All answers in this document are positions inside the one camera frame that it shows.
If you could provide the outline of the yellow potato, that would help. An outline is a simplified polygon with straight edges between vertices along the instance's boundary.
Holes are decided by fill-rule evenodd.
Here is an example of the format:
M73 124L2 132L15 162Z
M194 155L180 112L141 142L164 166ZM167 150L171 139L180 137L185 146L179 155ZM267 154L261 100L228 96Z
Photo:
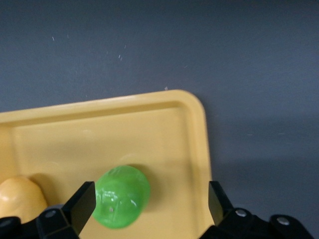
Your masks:
M48 207L41 188L26 177L12 177L0 183L0 218L18 217L27 223Z

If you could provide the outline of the dark grey table mat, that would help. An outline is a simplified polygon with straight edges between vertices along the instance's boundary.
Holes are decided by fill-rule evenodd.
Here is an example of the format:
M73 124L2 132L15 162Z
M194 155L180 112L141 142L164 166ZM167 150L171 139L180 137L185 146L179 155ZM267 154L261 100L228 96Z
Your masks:
M233 205L319 239L319 0L0 0L0 112L171 89Z

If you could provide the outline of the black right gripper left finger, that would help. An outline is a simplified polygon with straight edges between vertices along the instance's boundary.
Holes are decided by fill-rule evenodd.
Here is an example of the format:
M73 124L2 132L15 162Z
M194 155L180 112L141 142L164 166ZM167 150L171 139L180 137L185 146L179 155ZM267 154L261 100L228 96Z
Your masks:
M85 182L62 206L54 206L36 218L40 239L79 239L96 207L95 183Z

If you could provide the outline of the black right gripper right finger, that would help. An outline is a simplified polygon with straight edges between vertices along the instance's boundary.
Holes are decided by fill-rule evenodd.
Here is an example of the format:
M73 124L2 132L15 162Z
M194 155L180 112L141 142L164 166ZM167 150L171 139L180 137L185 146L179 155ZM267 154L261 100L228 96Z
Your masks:
M217 181L209 182L208 206L214 221L209 239L271 239L268 223L246 209L235 208Z

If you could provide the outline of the yellow plastic tray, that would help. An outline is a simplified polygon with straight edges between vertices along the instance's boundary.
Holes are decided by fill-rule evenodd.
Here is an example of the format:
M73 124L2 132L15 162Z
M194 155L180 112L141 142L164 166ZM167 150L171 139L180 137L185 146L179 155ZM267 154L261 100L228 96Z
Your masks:
M0 113L0 183L29 177L50 205L119 165L146 175L146 209L119 230L91 218L81 239L198 239L213 223L206 117L193 94L170 90Z

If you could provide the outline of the green apple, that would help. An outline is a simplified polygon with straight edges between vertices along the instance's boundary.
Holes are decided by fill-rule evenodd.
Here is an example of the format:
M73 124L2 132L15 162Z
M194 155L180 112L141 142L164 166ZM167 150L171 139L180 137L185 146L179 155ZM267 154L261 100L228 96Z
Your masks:
M110 229L132 224L149 203L151 186L145 174L122 165L110 169L95 183L94 219Z

